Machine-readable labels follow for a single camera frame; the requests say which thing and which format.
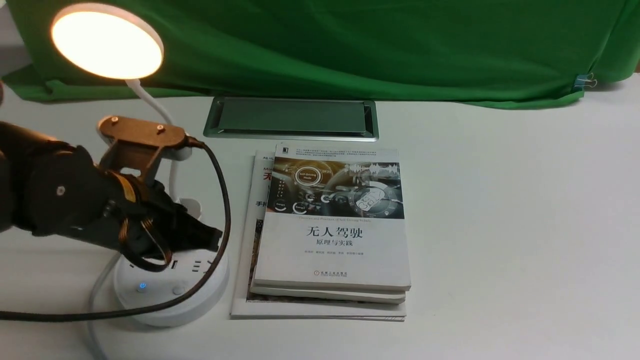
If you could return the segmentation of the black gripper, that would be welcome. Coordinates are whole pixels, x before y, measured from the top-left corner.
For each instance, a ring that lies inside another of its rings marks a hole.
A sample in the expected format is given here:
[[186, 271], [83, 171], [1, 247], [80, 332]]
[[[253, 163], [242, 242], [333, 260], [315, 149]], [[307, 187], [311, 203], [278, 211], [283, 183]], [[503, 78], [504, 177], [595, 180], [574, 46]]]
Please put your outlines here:
[[173, 260], [212, 261], [223, 232], [188, 213], [164, 186], [151, 187], [130, 174], [105, 171], [111, 189], [102, 210], [102, 246], [134, 265]]

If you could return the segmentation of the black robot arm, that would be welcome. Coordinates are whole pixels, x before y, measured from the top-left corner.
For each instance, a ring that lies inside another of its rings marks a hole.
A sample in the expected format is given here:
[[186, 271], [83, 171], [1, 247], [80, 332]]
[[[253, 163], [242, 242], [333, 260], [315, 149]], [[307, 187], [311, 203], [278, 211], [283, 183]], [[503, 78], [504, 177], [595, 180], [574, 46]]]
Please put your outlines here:
[[176, 253], [217, 251], [223, 232], [190, 215], [156, 179], [163, 159], [197, 147], [173, 125], [121, 117], [98, 130], [109, 144], [99, 162], [83, 146], [3, 121], [2, 226], [58, 235], [119, 251], [161, 272]]

